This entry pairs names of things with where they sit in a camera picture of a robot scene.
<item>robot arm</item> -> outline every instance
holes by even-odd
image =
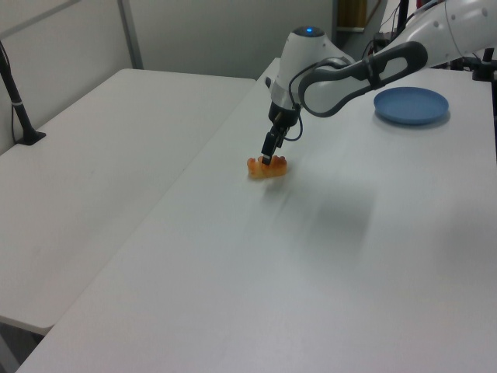
[[[418,15],[381,52],[354,63],[312,27],[288,37],[271,91],[273,122],[262,147],[270,164],[303,106],[317,117],[336,114],[351,99],[413,72],[491,47],[497,42],[495,0],[446,0]]]

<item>blue plate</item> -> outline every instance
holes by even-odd
[[[447,115],[449,103],[440,94],[423,88],[387,89],[374,98],[376,113],[395,123],[420,125]]]

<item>table surface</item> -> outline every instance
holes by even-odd
[[[495,371],[489,85],[394,84],[445,95],[428,127],[378,119],[375,92],[304,113],[288,174],[253,181],[264,76],[19,373]]]
[[[0,157],[0,322],[46,333],[255,81],[122,70]]]

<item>cable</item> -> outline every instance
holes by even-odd
[[[395,13],[394,13],[394,22],[391,23],[391,32],[390,32],[390,41],[394,41],[395,37],[394,37],[394,27],[395,27],[395,17],[397,16],[397,11],[398,11],[398,8],[400,7],[400,4],[398,5],[398,7],[395,9]]]
[[[12,140],[14,145],[17,144],[16,136],[14,135],[14,105],[11,104],[10,109],[10,130],[12,131]]]
[[[364,55],[366,54],[366,51],[367,51],[367,48],[371,45],[371,43],[373,43],[374,41],[373,40],[370,40],[370,42],[366,45],[366,47],[364,48],[364,52],[363,52],[363,56],[360,58],[361,60],[364,58]]]
[[[398,7],[399,7],[399,6],[401,6],[401,5],[400,5],[400,4],[399,4],[399,5],[397,5],[397,8],[395,8],[395,9],[394,9],[394,11],[393,11],[393,12],[390,14],[390,16],[388,17],[388,19],[387,19],[385,22],[383,22],[383,23],[381,24],[381,26],[380,26],[380,30],[381,30],[381,27],[383,27],[383,26],[384,26],[384,24],[385,24],[385,23],[387,23],[387,22],[391,19],[391,17],[394,15],[394,13],[396,13],[396,12],[398,11]]]
[[[302,137],[302,134],[304,133],[304,124],[302,123],[302,117],[301,117],[301,107],[300,107],[300,105],[297,105],[295,103],[294,94],[292,93],[292,84],[294,84],[295,79],[297,79],[299,76],[301,76],[302,74],[304,74],[306,71],[311,70],[312,68],[316,67],[317,65],[318,65],[318,63],[315,63],[315,64],[312,64],[310,66],[307,66],[304,70],[302,70],[298,74],[296,74],[292,78],[292,80],[290,80],[290,83],[288,83],[288,93],[290,94],[290,100],[292,102],[292,107],[295,110],[298,110],[298,121],[299,121],[299,124],[301,126],[301,131],[300,131],[300,133],[298,134],[298,136],[296,138],[283,138],[286,141],[290,141],[290,142],[297,141],[297,140],[299,140]]]

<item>orange object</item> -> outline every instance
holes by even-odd
[[[274,155],[271,164],[262,163],[262,156],[257,160],[249,158],[247,161],[248,175],[253,179],[266,179],[268,177],[282,176],[287,173],[287,160],[285,157]]]

